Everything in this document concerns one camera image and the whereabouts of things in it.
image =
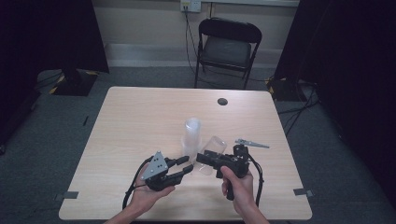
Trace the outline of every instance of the chair seat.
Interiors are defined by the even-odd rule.
[[[250,52],[249,43],[210,36],[206,40],[201,61],[202,63],[220,63],[247,69]]]

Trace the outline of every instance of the light wood tabletop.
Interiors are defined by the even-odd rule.
[[[219,105],[225,98],[227,105]],[[270,220],[307,220],[312,211],[271,95],[266,91],[226,91],[166,88],[110,88],[68,191],[59,216],[66,220],[109,219],[121,211],[125,191],[140,164],[156,151],[182,156],[186,119],[201,121],[203,143],[216,135],[233,154],[235,139],[270,148],[248,147],[263,169],[260,209]],[[183,165],[170,169],[180,171]],[[254,195],[258,172],[251,164]],[[221,193],[221,179],[197,169],[184,176],[176,190],[160,199],[141,220],[241,220]]]

